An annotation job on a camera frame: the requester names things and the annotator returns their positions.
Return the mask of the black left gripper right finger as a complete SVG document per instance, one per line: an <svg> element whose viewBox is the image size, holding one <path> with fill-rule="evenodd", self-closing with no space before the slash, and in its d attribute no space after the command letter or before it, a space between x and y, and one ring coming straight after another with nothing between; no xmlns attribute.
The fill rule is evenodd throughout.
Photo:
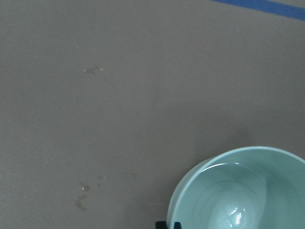
<svg viewBox="0 0 305 229"><path fill-rule="evenodd" d="M174 229L182 229L181 223L180 222L175 222L174 223Z"/></svg>

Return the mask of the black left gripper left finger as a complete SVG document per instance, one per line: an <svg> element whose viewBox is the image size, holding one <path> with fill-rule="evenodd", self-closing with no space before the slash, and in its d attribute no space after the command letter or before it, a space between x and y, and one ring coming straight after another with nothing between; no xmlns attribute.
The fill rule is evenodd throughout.
<svg viewBox="0 0 305 229"><path fill-rule="evenodd" d="M157 221L155 223L155 229L167 229L166 221Z"/></svg>

